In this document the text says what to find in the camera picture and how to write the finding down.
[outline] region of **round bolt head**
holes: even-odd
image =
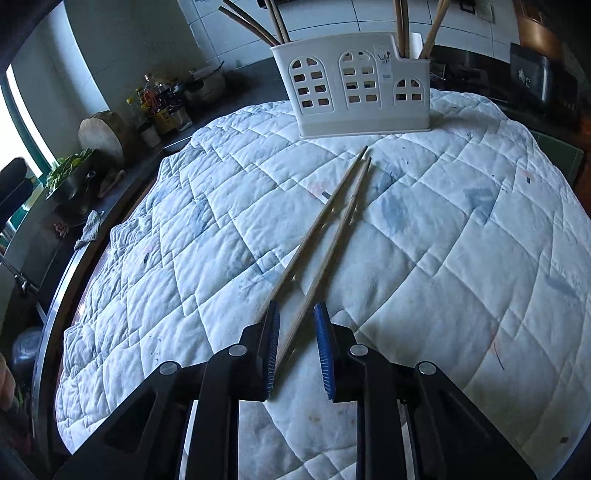
[[[422,362],[418,365],[418,371],[423,375],[433,375],[437,371],[437,367],[431,362]]]
[[[246,350],[246,347],[244,345],[232,345],[230,347],[230,350],[228,350],[228,353],[230,353],[230,356],[242,356],[244,355],[248,350]]]
[[[358,343],[357,345],[353,345],[349,349],[349,352],[351,352],[351,355],[354,356],[364,356],[368,354],[369,350],[365,345],[361,345],[361,343]]]
[[[158,369],[158,371],[160,371],[160,373],[163,375],[172,375],[177,370],[178,366],[174,362],[165,362],[162,365],[160,365],[160,368]]]

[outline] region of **wooden utensil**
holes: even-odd
[[[410,57],[410,24],[408,21],[408,0],[400,0],[402,9],[402,31],[404,33],[404,58]]]
[[[277,285],[275,285],[275,288],[273,288],[273,290],[269,294],[266,302],[262,304],[261,309],[259,310],[259,312],[256,315],[256,322],[257,323],[259,323],[263,320],[263,315],[267,312],[267,308],[269,307],[269,303],[271,302],[271,300],[275,300],[275,298],[277,297],[277,295],[279,294],[279,292],[283,288],[285,282],[287,280],[291,280],[293,278],[293,275],[294,275],[293,270],[294,270],[294,267],[296,266],[296,263],[298,262],[298,260],[300,259],[300,257],[304,253],[304,251],[307,249],[307,247],[309,247],[310,244],[312,243],[312,242],[310,242],[310,239],[314,236],[314,234],[319,229],[319,227],[322,226],[324,217],[326,217],[326,215],[332,210],[333,204],[334,204],[335,200],[337,199],[337,197],[339,196],[339,192],[343,189],[343,186],[348,182],[349,177],[351,176],[351,172],[355,169],[355,167],[357,166],[357,164],[359,163],[361,158],[363,158],[367,149],[368,149],[368,146],[365,145],[363,150],[361,151],[361,153],[359,155],[357,155],[357,158],[355,159],[355,161],[352,163],[352,165],[349,167],[349,169],[345,173],[345,176],[340,181],[339,185],[337,186],[337,188],[335,189],[333,194],[330,196],[329,201],[324,204],[324,207],[322,208],[322,210],[320,211],[320,213],[316,217],[316,220],[314,220],[314,223],[310,227],[310,230],[308,230],[308,233],[306,234],[306,236],[302,240],[300,247],[295,251],[294,256],[291,257],[291,260],[287,264],[287,267],[285,268],[285,270],[283,271],[283,275],[281,275],[279,282],[277,282]]]
[[[285,38],[283,37],[283,33],[281,32],[281,28],[279,27],[279,19],[275,16],[275,11],[273,10],[273,6],[271,4],[271,0],[265,0],[265,6],[271,16],[271,21],[273,22],[273,26],[275,27],[275,31],[277,32],[277,38],[279,38],[279,43],[285,43]]]
[[[427,34],[425,45],[423,45],[423,49],[421,50],[421,54],[418,56],[418,58],[424,60],[430,57],[431,50],[435,44],[437,31],[439,30],[439,27],[441,27],[441,22],[443,22],[443,17],[445,17],[448,7],[449,0],[439,0],[439,3],[437,4],[437,14],[435,15],[435,20],[433,20],[433,26]]]
[[[271,7],[273,8],[273,14],[277,18],[277,23],[279,23],[279,29],[281,30],[281,35],[283,36],[283,40],[285,43],[289,43],[291,41],[290,35],[287,32],[287,28],[285,27],[285,22],[283,21],[283,17],[281,16],[281,12],[275,0],[269,0],[271,2]]]
[[[326,273],[326,270],[330,264],[330,260],[332,259],[333,254],[335,253],[337,244],[339,243],[339,240],[340,240],[343,232],[345,231],[345,228],[347,228],[347,226],[349,226],[349,224],[351,222],[351,217],[353,215],[353,211],[355,210],[355,207],[357,205],[357,195],[359,194],[359,188],[361,187],[361,184],[363,183],[363,179],[367,175],[370,163],[371,163],[371,157],[369,157],[368,160],[365,162],[365,165],[363,165],[363,168],[361,170],[361,174],[359,175],[359,177],[357,179],[357,183],[355,184],[355,189],[353,191],[353,195],[351,195],[349,204],[347,205],[347,209],[345,210],[345,213],[343,214],[343,218],[341,218],[341,221],[339,223],[339,227],[337,229],[335,237],[333,238],[333,241],[330,244],[329,249],[326,252],[326,255],[324,256],[322,263],[320,264],[320,269],[318,270],[318,273],[314,277],[314,280],[312,281],[312,285],[310,286],[308,293],[306,293],[306,297],[304,299],[304,304],[297,316],[295,323],[293,323],[293,325],[290,327],[289,331],[287,332],[287,341],[285,343],[285,347],[283,347],[283,349],[277,353],[277,360],[275,362],[275,376],[277,376],[277,374],[281,368],[281,364],[283,363],[285,358],[287,356],[289,356],[289,354],[291,353],[291,344],[293,343],[293,340],[296,337],[296,334],[297,334],[298,330],[300,329],[301,324],[303,323],[304,319],[308,315],[310,307],[312,306],[312,302],[314,302],[316,290],[318,290],[318,286],[320,285],[320,283],[322,282],[322,279],[324,278],[324,274]]]
[[[229,16],[235,22],[240,23],[240,25],[242,25],[244,28],[247,28],[248,30],[250,30],[252,33],[254,33],[257,37],[259,37],[263,42],[265,42],[270,47],[275,47],[275,46],[279,45],[279,43],[275,44],[274,42],[269,40],[262,31],[257,29],[257,27],[250,24],[249,22],[244,20],[242,17],[239,17],[235,13],[230,12],[230,10],[228,10],[227,8],[219,7],[218,10],[220,12],[226,14],[227,16]]]
[[[273,43],[273,45],[279,45],[277,39],[269,33],[269,31],[263,27],[259,22],[257,22],[254,18],[252,18],[249,14],[247,14],[242,8],[237,6],[235,3],[231,2],[230,0],[223,0],[223,2],[229,6],[232,10],[234,10],[238,15],[240,15],[244,20],[249,22],[253,27],[255,27],[260,33],[262,33],[265,38]]]
[[[398,30],[398,55],[404,57],[404,26],[402,22],[402,5],[400,0],[394,0],[394,12],[396,13],[396,29]]]

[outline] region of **quilted blanket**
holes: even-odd
[[[238,341],[367,144],[367,188],[323,293],[331,317],[390,361],[433,361],[550,479],[591,419],[591,222],[528,130],[486,98],[433,90],[431,127],[302,140],[290,104],[266,103],[164,159],[64,335],[68,449],[160,363]],[[282,332],[319,261],[281,300]],[[355,412],[328,401],[302,338],[273,398],[241,403],[241,478],[354,479]]]

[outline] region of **dish towel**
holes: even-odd
[[[99,233],[99,225],[100,215],[95,210],[92,210],[86,219],[86,225],[82,230],[82,236],[78,241],[76,241],[76,244],[74,245],[74,251],[82,248],[86,244],[89,244],[93,240],[96,240],[96,236]]]

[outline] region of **chair backrest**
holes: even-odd
[[[0,231],[33,193],[33,184],[26,175],[27,164],[21,157],[15,158],[0,171]]]

